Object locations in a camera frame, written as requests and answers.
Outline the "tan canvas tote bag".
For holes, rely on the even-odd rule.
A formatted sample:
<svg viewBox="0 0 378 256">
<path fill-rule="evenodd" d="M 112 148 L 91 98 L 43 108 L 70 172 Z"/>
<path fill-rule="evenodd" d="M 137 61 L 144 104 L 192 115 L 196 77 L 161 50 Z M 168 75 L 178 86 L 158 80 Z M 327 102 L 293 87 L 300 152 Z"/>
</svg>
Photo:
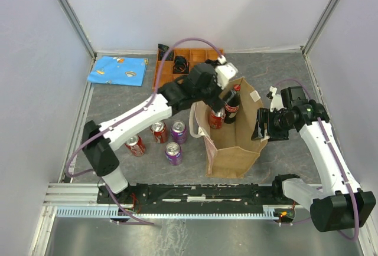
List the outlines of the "tan canvas tote bag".
<svg viewBox="0 0 378 256">
<path fill-rule="evenodd" d="M 209 178 L 243 178 L 260 157 L 267 140 L 252 140 L 256 116 L 263 103 L 259 93 L 240 77 L 229 83 L 221 96 L 233 85 L 240 85 L 240 106 L 236 121 L 223 124 L 220 129 L 210 127 L 211 108 L 203 101 L 193 103 L 188 129 L 194 138 L 203 138 L 206 147 L 206 176 Z"/>
</svg>

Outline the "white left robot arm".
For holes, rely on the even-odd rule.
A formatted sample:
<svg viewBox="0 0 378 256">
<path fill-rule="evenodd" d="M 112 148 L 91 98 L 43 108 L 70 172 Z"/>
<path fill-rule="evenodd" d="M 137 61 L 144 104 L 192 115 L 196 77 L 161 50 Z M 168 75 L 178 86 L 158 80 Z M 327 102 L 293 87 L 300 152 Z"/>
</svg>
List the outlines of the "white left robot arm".
<svg viewBox="0 0 378 256">
<path fill-rule="evenodd" d="M 115 151 L 153 123 L 187 110 L 198 101 L 203 101 L 213 110 L 219 110 L 224 105 L 220 94 L 230 80 L 225 72 L 224 65 L 213 67 L 199 63 L 189 74 L 164 84 L 148 100 L 124 114 L 101 124 L 93 121 L 85 124 L 83 153 L 116 202 L 126 202 L 131 189 L 120 169 Z"/>
</svg>

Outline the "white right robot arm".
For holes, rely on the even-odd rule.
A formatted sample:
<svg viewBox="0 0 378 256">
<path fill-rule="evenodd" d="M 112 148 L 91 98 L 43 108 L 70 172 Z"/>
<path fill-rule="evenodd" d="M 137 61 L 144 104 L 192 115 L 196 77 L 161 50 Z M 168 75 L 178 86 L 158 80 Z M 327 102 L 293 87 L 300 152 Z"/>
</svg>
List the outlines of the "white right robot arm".
<svg viewBox="0 0 378 256">
<path fill-rule="evenodd" d="M 296 174 L 278 175 L 271 197 L 284 204 L 291 199 L 305 208 L 319 232 L 353 229 L 357 237 L 376 198 L 364 191 L 350 172 L 333 137 L 325 107 L 310 99 L 301 86 L 278 90 L 270 87 L 268 108 L 259 108 L 252 140 L 284 141 L 296 130 L 305 142 L 321 179 L 321 189 L 305 183 Z"/>
</svg>

